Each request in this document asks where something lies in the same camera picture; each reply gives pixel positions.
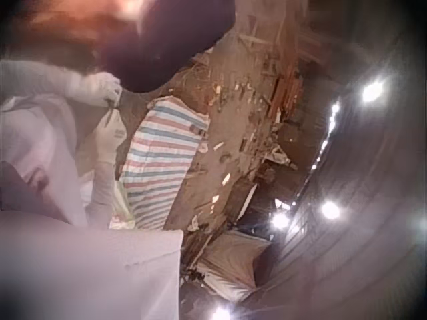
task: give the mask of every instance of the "gloved hand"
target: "gloved hand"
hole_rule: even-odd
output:
[[[117,107],[122,91],[120,80],[111,73],[100,72],[84,77],[75,73],[67,97],[96,107],[109,107],[109,103]]]
[[[126,127],[117,109],[108,111],[95,129],[95,144],[99,162],[115,164],[117,148],[126,139]]]

